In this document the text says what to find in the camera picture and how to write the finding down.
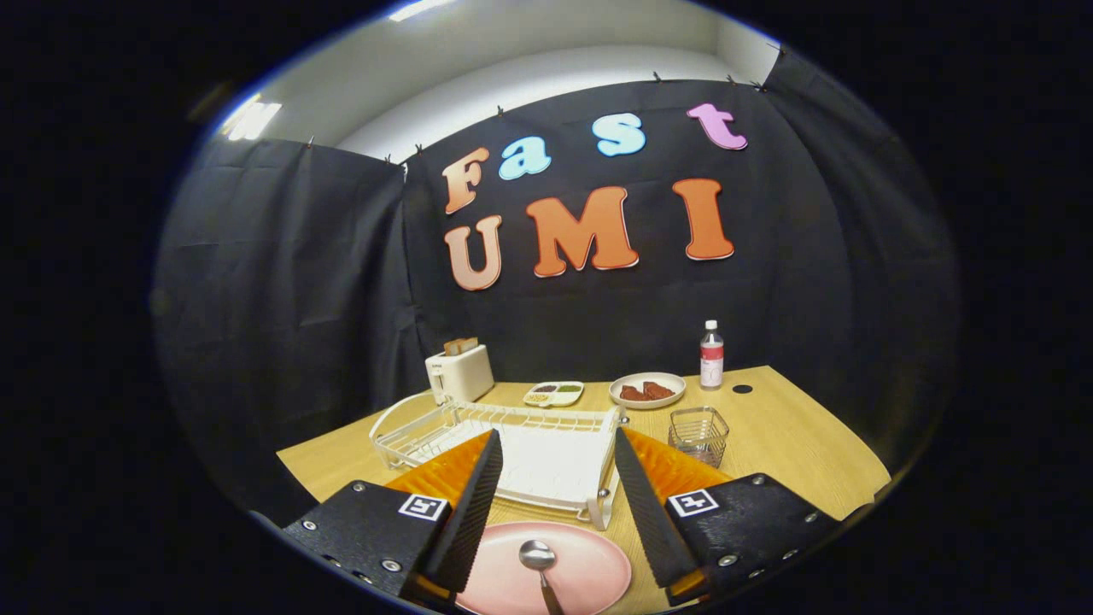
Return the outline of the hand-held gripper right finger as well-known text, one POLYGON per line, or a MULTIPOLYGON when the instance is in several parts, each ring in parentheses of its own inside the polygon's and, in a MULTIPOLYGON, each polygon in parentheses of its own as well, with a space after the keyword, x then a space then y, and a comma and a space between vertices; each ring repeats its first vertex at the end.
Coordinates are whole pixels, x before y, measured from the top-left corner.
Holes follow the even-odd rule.
POLYGON ((842 530, 764 472, 732 478, 625 427, 614 436, 614 465, 653 579, 671 605, 736 595, 842 530))

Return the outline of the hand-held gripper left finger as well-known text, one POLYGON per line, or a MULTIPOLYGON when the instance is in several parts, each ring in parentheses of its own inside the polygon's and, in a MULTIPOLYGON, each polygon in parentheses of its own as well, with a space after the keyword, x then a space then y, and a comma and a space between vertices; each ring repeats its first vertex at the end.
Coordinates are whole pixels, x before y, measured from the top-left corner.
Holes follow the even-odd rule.
POLYGON ((283 533, 352 583, 453 603, 475 564, 503 463, 500 431, 483 431, 386 485, 352 480, 283 533))

